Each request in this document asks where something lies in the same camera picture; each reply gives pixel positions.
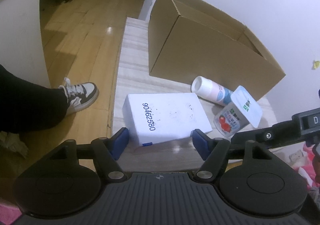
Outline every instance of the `yogurt cup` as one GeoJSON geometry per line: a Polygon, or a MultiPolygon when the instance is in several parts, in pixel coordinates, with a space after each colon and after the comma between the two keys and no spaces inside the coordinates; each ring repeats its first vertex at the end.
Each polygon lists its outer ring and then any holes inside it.
{"type": "Polygon", "coordinates": [[[232,91],[212,80],[198,76],[191,85],[191,92],[211,102],[226,106],[231,102],[232,91]]]}
{"type": "Polygon", "coordinates": [[[257,128],[262,117],[262,109],[243,87],[231,94],[231,102],[214,117],[214,124],[219,132],[230,137],[249,123],[257,128]]]}

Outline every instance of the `open brown cardboard box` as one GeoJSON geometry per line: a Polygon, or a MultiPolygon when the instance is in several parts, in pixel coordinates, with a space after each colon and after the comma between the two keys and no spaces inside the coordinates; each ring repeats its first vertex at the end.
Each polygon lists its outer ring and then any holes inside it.
{"type": "Polygon", "coordinates": [[[202,0],[156,0],[149,22],[151,76],[192,84],[197,76],[255,100],[285,73],[241,22],[202,0]]]}

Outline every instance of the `black circular disc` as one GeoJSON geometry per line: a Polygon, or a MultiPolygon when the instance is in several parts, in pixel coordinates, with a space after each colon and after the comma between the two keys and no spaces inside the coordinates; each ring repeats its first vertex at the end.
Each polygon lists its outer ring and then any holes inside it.
{"type": "Polygon", "coordinates": [[[234,167],[223,174],[219,187],[232,206],[258,216],[296,211],[307,196],[305,180],[289,166],[288,169],[268,165],[234,167]]]}
{"type": "Polygon", "coordinates": [[[53,161],[18,177],[14,195],[27,214],[59,217],[88,206],[99,195],[100,186],[100,178],[89,168],[53,161]]]}

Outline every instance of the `crosshair symbol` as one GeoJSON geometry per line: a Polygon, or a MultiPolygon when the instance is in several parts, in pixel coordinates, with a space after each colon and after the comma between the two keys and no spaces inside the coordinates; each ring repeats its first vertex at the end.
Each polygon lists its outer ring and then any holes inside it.
{"type": "Polygon", "coordinates": [[[161,179],[163,179],[163,178],[165,178],[163,175],[161,175],[161,174],[159,174],[159,175],[157,175],[157,176],[155,176],[158,180],[161,180],[161,179]]]}

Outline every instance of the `strawberry image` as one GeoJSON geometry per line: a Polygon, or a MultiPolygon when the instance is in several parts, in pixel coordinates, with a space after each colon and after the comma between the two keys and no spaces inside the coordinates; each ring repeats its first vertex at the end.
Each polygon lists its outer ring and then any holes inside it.
{"type": "Polygon", "coordinates": [[[219,123],[222,125],[225,122],[226,122],[226,118],[223,115],[219,116],[219,123]]]}
{"type": "Polygon", "coordinates": [[[228,133],[231,132],[231,126],[228,123],[221,124],[221,128],[228,133]]]}

